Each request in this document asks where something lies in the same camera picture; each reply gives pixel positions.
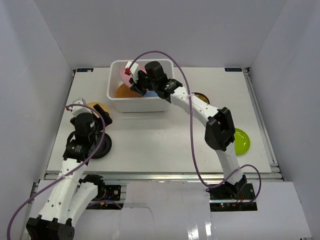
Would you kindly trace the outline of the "green round plate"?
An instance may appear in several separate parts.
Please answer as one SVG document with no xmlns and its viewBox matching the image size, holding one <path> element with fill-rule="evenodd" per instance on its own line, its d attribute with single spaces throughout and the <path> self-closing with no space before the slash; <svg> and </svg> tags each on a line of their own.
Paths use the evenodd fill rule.
<svg viewBox="0 0 320 240">
<path fill-rule="evenodd" d="M 251 147 L 251 140 L 248 134 L 242 129 L 235 128 L 234 133 L 234 147 L 236 155 L 246 154 Z"/>
</svg>

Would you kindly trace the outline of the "amber patterned glass plate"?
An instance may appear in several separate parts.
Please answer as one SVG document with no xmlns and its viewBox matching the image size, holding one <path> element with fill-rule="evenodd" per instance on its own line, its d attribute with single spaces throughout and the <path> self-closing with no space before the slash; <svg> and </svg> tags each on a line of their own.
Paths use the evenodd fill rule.
<svg viewBox="0 0 320 240">
<path fill-rule="evenodd" d="M 200 100 L 202 100 L 203 102 L 207 103 L 208 105 L 210 104 L 210 100 L 209 98 L 204 95 L 203 93 L 200 92 L 194 92 L 193 93 L 197 98 L 199 98 Z"/>
</svg>

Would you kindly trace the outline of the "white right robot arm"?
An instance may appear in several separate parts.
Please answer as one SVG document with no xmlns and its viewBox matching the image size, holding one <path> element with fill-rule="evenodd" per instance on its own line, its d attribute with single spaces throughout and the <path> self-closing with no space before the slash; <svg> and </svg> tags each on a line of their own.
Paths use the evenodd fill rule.
<svg viewBox="0 0 320 240">
<path fill-rule="evenodd" d="M 215 150 L 222 167 L 224 181 L 215 188 L 225 190 L 226 195 L 236 200 L 244 193 L 247 178 L 240 169 L 235 151 L 235 126 L 231 111 L 211 106 L 190 93 L 186 84 L 168 78 L 158 61 L 148 62 L 144 69 L 137 63 L 129 61 L 124 69 L 129 76 L 129 87 L 144 96 L 153 91 L 168 103 L 178 106 L 197 119 L 205 127 L 204 140 Z"/>
</svg>

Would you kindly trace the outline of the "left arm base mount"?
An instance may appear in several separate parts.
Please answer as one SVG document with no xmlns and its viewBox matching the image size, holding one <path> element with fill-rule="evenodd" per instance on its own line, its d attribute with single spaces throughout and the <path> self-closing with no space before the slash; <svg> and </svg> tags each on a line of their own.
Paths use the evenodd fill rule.
<svg viewBox="0 0 320 240">
<path fill-rule="evenodd" d="M 88 174 L 79 180 L 79 184 L 93 183 L 97 186 L 97 196 L 92 199 L 87 210 L 120 210 L 118 206 L 108 201 L 118 202 L 121 200 L 122 186 L 105 183 L 104 177 L 97 174 Z"/>
</svg>

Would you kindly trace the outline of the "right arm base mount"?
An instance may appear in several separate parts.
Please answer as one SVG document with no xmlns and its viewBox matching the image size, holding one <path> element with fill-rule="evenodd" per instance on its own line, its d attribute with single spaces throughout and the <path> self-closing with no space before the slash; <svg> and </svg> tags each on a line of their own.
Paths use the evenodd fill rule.
<svg viewBox="0 0 320 240">
<path fill-rule="evenodd" d="M 233 195 L 225 186 L 207 188 L 211 212 L 254 212 L 258 210 L 254 187 L 247 183 L 240 193 Z"/>
</svg>

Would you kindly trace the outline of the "black round plate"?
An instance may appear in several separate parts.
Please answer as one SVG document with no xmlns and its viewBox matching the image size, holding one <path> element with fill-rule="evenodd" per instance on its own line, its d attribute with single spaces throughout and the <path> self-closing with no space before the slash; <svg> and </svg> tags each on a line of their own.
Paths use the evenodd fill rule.
<svg viewBox="0 0 320 240">
<path fill-rule="evenodd" d="M 97 137 L 97 142 L 94 146 L 96 148 L 98 143 L 100 142 L 101 137 L 103 137 L 102 144 L 98 148 L 97 152 L 92 156 L 92 159 L 97 160 L 105 157 L 112 148 L 112 139 L 111 137 L 105 132 L 99 132 Z"/>
</svg>

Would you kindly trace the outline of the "blue round plate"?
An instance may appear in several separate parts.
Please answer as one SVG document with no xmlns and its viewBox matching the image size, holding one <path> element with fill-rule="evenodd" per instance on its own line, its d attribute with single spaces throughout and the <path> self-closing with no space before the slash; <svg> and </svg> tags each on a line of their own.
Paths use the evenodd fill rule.
<svg viewBox="0 0 320 240">
<path fill-rule="evenodd" d="M 154 98 L 158 97 L 157 93 L 155 91 L 147 91 L 144 95 L 145 98 Z"/>
</svg>

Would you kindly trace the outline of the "woven bamboo round plate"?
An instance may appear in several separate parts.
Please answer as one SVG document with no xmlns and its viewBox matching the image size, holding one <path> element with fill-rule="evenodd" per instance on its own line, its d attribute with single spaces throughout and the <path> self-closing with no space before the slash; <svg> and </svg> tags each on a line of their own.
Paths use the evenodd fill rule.
<svg viewBox="0 0 320 240">
<path fill-rule="evenodd" d="M 116 90 L 115 97 L 116 98 L 140 98 L 141 96 L 138 93 L 132 91 L 125 84 L 121 84 Z"/>
</svg>

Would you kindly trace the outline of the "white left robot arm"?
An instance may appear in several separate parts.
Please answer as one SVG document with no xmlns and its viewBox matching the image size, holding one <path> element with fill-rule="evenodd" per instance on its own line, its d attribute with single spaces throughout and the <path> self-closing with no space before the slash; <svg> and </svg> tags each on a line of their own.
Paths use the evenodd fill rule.
<svg viewBox="0 0 320 240">
<path fill-rule="evenodd" d="M 73 115 L 70 123 L 74 130 L 66 140 L 58 178 L 49 185 L 48 199 L 37 217 L 26 223 L 32 240 L 72 240 L 85 209 L 100 205 L 121 208 L 103 176 L 82 177 L 91 159 L 101 159 L 110 152 L 112 140 L 105 128 L 112 124 L 112 118 L 102 104 L 87 104 L 81 97 L 66 109 Z"/>
</svg>

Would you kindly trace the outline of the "pink round plate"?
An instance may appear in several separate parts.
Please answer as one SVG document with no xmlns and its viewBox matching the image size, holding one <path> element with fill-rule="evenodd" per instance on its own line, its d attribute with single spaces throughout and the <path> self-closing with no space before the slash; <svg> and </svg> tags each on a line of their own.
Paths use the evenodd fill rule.
<svg viewBox="0 0 320 240">
<path fill-rule="evenodd" d="M 146 72 L 146 70 L 143 66 L 140 66 L 140 71 L 143 71 L 144 73 Z M 129 85 L 129 75 L 125 74 L 125 66 L 123 66 L 120 70 L 120 77 L 121 77 L 123 83 L 130 88 L 131 85 Z"/>
</svg>

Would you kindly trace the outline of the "orange round plastic plate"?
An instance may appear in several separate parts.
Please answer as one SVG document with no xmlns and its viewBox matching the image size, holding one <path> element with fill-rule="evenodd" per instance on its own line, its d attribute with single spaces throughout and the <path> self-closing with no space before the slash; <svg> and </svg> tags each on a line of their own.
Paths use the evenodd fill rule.
<svg viewBox="0 0 320 240">
<path fill-rule="evenodd" d="M 107 118 L 111 118 L 110 113 L 109 113 L 110 109 L 104 103 L 101 103 L 101 102 L 88 102 L 86 105 L 88 107 L 91 107 L 91 108 L 94 108 L 95 105 L 99 105 L 101 107 L 101 109 L 104 112 L 106 112 L 106 114 L 105 114 L 106 117 Z M 86 116 L 86 117 L 95 116 L 95 118 L 98 118 L 98 119 L 100 118 L 100 116 L 96 112 L 92 112 L 92 111 L 83 113 L 82 115 Z"/>
</svg>

